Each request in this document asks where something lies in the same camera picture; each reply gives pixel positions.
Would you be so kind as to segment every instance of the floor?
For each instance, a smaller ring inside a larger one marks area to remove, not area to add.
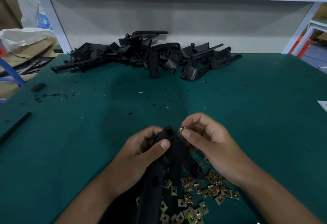
[[[312,42],[302,60],[327,74],[327,45]]]

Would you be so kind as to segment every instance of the pile of black plastic parts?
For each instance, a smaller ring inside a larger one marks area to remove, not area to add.
[[[210,69],[218,69],[242,58],[237,54],[231,56],[231,47],[215,51],[223,46],[219,44],[210,48],[209,43],[195,46],[192,43],[181,49],[179,43],[166,43],[152,46],[152,41],[166,31],[136,31],[126,34],[116,43],[110,45],[85,43],[70,53],[71,60],[64,65],[51,67],[55,73],[85,72],[110,62],[122,63],[133,67],[149,69],[151,78],[159,77],[159,66],[175,73],[178,66],[184,66],[181,78],[195,81]]]

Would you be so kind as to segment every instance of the hand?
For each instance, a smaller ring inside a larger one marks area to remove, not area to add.
[[[211,117],[196,113],[183,122],[182,136],[200,149],[212,166],[232,184],[241,186],[256,164],[239,148],[227,129]]]
[[[143,176],[145,169],[170,147],[166,139],[152,145],[153,137],[162,130],[149,127],[130,137],[114,160],[101,173],[114,197],[118,197]]]

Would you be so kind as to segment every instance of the left hand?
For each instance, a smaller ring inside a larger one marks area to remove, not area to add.
[[[166,139],[151,147],[153,137],[160,131],[162,128],[151,126],[131,136],[101,173],[113,197],[118,197],[135,185],[145,169],[168,150],[170,142]]]

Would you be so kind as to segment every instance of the right hand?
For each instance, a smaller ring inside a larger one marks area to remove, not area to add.
[[[211,117],[196,113],[183,122],[182,136],[207,156],[211,165],[232,184],[242,186],[256,164],[240,149],[227,129]]]

